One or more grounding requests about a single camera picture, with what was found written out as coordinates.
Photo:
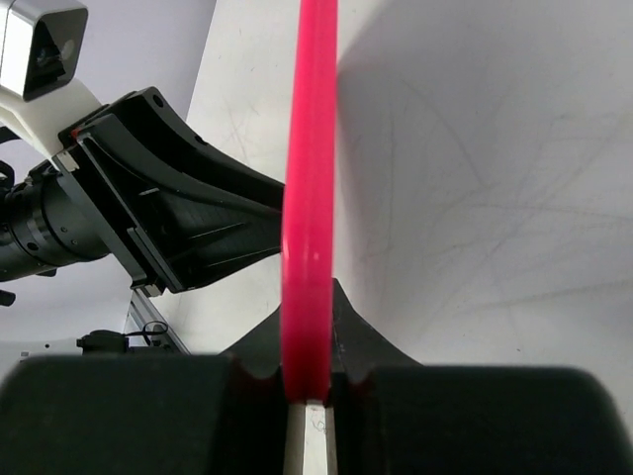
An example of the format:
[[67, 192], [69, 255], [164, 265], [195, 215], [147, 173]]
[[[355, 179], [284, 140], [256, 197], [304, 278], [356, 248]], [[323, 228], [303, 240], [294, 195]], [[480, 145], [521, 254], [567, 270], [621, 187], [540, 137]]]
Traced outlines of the pink framed whiteboard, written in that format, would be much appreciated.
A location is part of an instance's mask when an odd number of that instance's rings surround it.
[[300, 4], [282, 213], [286, 474], [303, 473], [306, 408], [330, 387], [337, 15], [335, 1]]

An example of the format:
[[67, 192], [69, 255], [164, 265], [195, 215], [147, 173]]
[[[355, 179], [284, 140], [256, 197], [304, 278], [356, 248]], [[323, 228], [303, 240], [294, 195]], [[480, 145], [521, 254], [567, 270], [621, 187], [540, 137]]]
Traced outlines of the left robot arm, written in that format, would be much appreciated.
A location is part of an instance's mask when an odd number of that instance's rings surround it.
[[200, 289], [281, 246], [284, 186], [205, 142], [149, 87], [90, 110], [17, 182], [1, 168], [1, 278], [113, 255], [149, 295]]

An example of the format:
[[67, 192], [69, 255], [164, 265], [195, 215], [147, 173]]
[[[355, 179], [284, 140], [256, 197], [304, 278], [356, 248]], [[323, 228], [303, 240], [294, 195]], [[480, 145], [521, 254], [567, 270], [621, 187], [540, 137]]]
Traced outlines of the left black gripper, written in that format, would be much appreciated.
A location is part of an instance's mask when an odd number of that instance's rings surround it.
[[[134, 287], [199, 289], [279, 252], [284, 184], [205, 142], [157, 88], [58, 137], [78, 166], [67, 173], [72, 197]], [[208, 185], [250, 202], [208, 204]]]

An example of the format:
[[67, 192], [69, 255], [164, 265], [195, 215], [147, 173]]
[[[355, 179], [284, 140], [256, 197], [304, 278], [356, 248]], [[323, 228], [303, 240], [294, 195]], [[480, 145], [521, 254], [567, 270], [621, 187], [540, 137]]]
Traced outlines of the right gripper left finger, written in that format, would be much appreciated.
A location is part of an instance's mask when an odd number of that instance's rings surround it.
[[5, 474], [279, 474], [271, 315], [219, 354], [35, 356], [1, 386]]

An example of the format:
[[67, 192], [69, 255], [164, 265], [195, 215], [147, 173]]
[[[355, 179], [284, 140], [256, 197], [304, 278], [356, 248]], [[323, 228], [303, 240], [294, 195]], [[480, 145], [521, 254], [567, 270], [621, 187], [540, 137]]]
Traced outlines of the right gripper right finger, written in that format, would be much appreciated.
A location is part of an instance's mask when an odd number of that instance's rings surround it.
[[341, 474], [628, 474], [614, 402], [570, 367], [423, 365], [333, 287], [332, 383]]

